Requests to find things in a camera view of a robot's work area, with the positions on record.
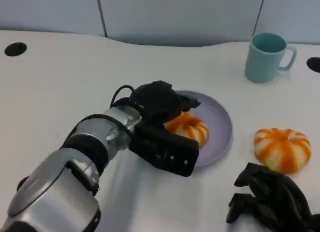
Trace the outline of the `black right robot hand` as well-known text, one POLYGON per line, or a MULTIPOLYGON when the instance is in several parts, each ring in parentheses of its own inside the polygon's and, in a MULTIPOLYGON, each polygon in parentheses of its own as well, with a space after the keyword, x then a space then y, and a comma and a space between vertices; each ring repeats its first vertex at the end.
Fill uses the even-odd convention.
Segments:
POLYGON ((252 215, 272 232, 318 232, 319 214, 312 214, 308 201, 288 176, 248 163, 234 185, 248 186, 252 193, 235 193, 229 203, 228 224, 240 215, 252 215))

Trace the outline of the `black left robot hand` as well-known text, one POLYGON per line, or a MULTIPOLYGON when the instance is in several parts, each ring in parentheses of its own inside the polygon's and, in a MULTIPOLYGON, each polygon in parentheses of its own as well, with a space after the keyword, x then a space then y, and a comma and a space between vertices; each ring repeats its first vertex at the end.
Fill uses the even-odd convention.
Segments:
POLYGON ((201 104, 195 98, 177 93, 171 84, 164 81, 139 86, 129 99, 142 119, 153 123, 165 123, 201 104))

